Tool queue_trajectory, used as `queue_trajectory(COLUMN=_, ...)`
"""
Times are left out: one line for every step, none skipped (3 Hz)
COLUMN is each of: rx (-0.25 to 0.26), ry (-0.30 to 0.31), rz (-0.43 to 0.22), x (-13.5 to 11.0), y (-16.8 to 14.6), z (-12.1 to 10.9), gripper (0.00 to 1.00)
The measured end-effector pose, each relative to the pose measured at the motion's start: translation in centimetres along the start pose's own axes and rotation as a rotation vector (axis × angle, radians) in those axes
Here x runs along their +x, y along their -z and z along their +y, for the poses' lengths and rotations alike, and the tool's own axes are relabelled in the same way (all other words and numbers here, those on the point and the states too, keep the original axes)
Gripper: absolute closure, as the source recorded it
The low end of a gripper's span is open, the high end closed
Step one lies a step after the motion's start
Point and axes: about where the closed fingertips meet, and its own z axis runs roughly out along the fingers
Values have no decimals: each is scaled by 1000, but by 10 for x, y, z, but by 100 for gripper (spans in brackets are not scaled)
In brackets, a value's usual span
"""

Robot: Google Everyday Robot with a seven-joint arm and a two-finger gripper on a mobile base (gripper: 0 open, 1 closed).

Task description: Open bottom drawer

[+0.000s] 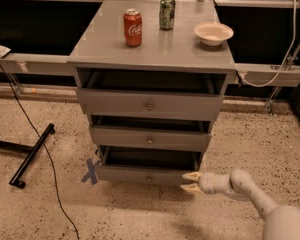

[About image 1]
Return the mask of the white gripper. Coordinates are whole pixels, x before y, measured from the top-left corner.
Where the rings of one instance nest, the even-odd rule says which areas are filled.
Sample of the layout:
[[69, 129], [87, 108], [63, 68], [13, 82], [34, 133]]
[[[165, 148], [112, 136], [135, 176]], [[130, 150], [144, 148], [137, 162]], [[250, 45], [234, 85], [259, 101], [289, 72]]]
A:
[[183, 179], [198, 182], [183, 184], [181, 188], [189, 193], [228, 194], [232, 190], [229, 175], [215, 173], [190, 172], [182, 175]]

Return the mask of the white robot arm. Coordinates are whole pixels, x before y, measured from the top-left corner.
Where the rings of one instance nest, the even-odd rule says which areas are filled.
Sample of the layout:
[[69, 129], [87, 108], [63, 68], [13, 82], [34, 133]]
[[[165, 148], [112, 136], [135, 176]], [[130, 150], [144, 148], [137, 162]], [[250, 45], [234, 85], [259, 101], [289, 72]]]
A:
[[300, 209], [279, 205], [247, 171], [236, 169], [230, 175], [191, 172], [183, 178], [191, 181], [181, 185], [187, 192], [223, 194], [230, 199], [250, 201], [264, 220], [262, 240], [300, 240]]

